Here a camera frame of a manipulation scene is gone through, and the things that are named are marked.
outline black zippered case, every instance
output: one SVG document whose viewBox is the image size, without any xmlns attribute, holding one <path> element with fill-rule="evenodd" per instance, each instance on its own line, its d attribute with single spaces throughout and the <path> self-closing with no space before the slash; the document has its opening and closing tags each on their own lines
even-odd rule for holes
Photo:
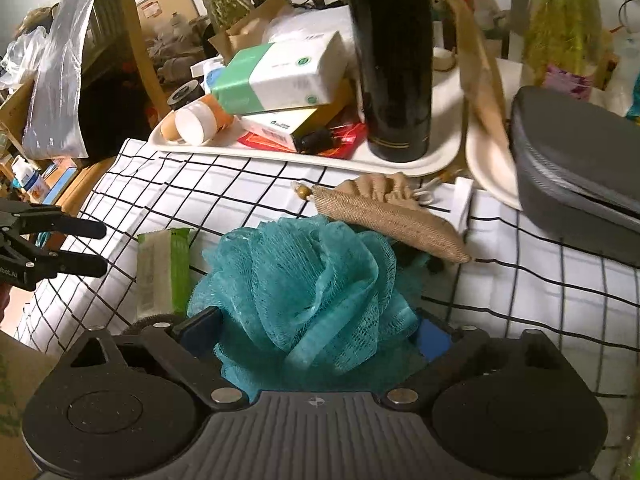
<svg viewBox="0 0 640 480">
<path fill-rule="evenodd" d="M 640 127 L 603 108 L 527 86 L 511 113 L 525 215 L 564 243 L 640 264 Z"/>
</svg>

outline white tablecloth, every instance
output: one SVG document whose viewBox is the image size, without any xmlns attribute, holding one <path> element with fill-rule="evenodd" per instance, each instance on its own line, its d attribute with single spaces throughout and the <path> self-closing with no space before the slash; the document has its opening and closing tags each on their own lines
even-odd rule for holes
<svg viewBox="0 0 640 480">
<path fill-rule="evenodd" d="M 95 186 L 81 216 L 105 222 L 103 240 L 69 237 L 64 249 L 98 253 L 103 278 L 60 275 L 40 284 L 16 337 L 61 354 L 89 326 L 119 333 L 136 318 L 137 233 L 194 229 L 191 275 L 207 272 L 202 250 L 240 226 L 281 216 L 316 214 L 290 188 L 294 180 L 336 186 L 355 174 L 315 166 L 224 156 L 154 152 L 128 140 Z M 432 210 L 446 216 L 452 186 L 438 190 Z M 476 261 L 426 275 L 422 307 L 452 324 L 474 324 L 493 336 L 543 330 L 596 393 L 609 436 L 594 468 L 609 478 L 640 352 L 638 270 L 549 239 L 527 218 L 475 193 L 467 234 Z"/>
</svg>

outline silver bolt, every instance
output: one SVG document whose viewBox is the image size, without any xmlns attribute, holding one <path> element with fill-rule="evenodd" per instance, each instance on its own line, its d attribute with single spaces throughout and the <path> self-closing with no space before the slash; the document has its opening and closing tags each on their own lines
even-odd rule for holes
<svg viewBox="0 0 640 480">
<path fill-rule="evenodd" d="M 242 399 L 242 392 L 237 388 L 218 388 L 212 391 L 211 399 L 220 404 L 231 404 Z"/>
<path fill-rule="evenodd" d="M 413 404 L 418 400 L 418 393 L 409 388 L 396 388 L 386 394 L 386 398 L 394 404 Z"/>
</svg>

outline black cylinder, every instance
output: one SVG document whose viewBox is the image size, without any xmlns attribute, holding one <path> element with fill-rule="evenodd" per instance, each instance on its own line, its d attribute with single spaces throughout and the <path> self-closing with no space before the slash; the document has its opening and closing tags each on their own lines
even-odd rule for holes
<svg viewBox="0 0 640 480">
<path fill-rule="evenodd" d="M 371 151 L 421 158 L 431 131 L 431 0 L 349 0 Z"/>
</svg>

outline white plate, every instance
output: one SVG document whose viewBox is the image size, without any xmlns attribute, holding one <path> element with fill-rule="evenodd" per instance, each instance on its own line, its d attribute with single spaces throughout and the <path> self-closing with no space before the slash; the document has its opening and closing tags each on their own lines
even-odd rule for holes
<svg viewBox="0 0 640 480">
<path fill-rule="evenodd" d="M 255 148 L 243 146 L 238 142 L 238 137 L 241 137 L 246 132 L 237 121 L 224 132 L 217 134 L 205 146 L 189 146 L 183 142 L 164 140 L 158 125 L 149 136 L 149 144 L 161 152 L 248 156 L 269 160 L 288 160 L 300 164 L 341 168 L 362 173 L 391 174 L 402 171 L 407 176 L 424 176 L 446 168 L 456 158 L 462 143 L 465 104 L 462 88 L 460 88 L 460 73 L 457 68 L 446 73 L 434 72 L 433 83 L 433 116 L 429 151 L 423 158 L 413 162 L 399 164 L 382 160 L 371 153 L 366 142 L 363 142 L 356 149 L 350 160 L 301 155 L 299 153 L 256 150 Z"/>
<path fill-rule="evenodd" d="M 498 59 L 498 68 L 504 86 L 504 98 L 507 104 L 507 117 L 511 116 L 511 104 L 520 89 L 522 65 L 506 59 Z M 604 106 L 603 92 L 594 89 L 591 103 Z M 466 133 L 466 163 L 469 171 L 492 196 L 500 202 L 522 209 L 518 198 L 516 167 L 510 153 L 504 153 L 495 141 L 485 132 L 475 114 L 469 114 L 469 127 Z"/>
</svg>

